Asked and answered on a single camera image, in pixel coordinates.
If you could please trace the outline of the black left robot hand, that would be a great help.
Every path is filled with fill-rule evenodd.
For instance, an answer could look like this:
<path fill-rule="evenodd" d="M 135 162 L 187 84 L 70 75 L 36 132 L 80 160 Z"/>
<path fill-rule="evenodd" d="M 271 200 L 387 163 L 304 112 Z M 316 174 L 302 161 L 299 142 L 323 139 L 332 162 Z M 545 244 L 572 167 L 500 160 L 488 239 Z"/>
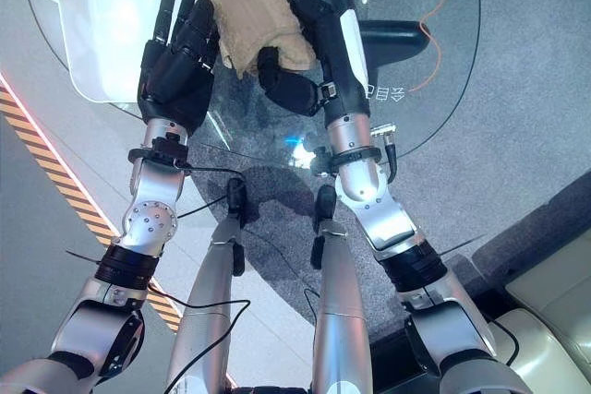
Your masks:
<path fill-rule="evenodd" d="M 142 120 L 170 120 L 191 136 L 203 124 L 213 89 L 219 32 L 211 0 L 161 0 L 140 64 Z"/>

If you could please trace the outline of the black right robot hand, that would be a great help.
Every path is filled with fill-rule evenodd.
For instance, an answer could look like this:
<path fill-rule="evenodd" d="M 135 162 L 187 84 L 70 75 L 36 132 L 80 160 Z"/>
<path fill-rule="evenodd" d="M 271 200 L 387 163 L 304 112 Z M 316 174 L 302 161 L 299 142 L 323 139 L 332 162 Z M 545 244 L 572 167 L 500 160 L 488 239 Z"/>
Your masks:
<path fill-rule="evenodd" d="M 323 0 L 287 1 L 320 61 L 323 82 L 280 67 L 279 49 L 263 47 L 257 69 L 265 95 L 292 113 L 313 116 L 323 110 L 327 125 L 351 113 L 369 116 L 366 89 L 354 74 L 337 12 Z"/>

